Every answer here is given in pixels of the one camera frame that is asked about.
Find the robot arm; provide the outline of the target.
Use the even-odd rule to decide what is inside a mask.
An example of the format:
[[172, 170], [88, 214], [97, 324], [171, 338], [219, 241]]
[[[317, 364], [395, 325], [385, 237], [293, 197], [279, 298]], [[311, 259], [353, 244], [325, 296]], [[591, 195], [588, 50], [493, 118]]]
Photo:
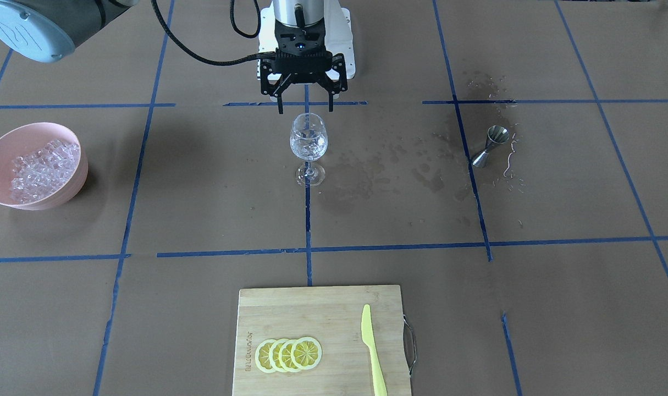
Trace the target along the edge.
[[[33, 61], [54, 63], [137, 4], [135, 1], [0, 1], [0, 40]], [[165, 34], [191, 58], [213, 66], [256, 61], [260, 93], [283, 112], [283, 93], [291, 85], [316, 84], [326, 90], [327, 108], [349, 88], [356, 74], [350, 12], [338, 1], [273, 1], [255, 7], [256, 32], [239, 30], [235, 2], [231, 28], [241, 37], [258, 39], [258, 52], [229, 61], [198, 55], [168, 27], [158, 3], [151, 8]]]

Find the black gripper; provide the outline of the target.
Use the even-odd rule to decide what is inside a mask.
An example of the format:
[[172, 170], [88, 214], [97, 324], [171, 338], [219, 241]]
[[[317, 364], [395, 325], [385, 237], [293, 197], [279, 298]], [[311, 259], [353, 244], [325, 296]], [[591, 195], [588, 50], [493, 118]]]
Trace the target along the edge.
[[[291, 85], [291, 75], [317, 78], [318, 85], [327, 92], [329, 112], [334, 110], [334, 97], [348, 90], [345, 56], [330, 53], [324, 44], [325, 36], [324, 20], [306, 27], [274, 22], [276, 56], [259, 55], [258, 70], [260, 91], [276, 101], [279, 114], [284, 114], [283, 93]], [[271, 82], [270, 76], [274, 74], [279, 77]]]

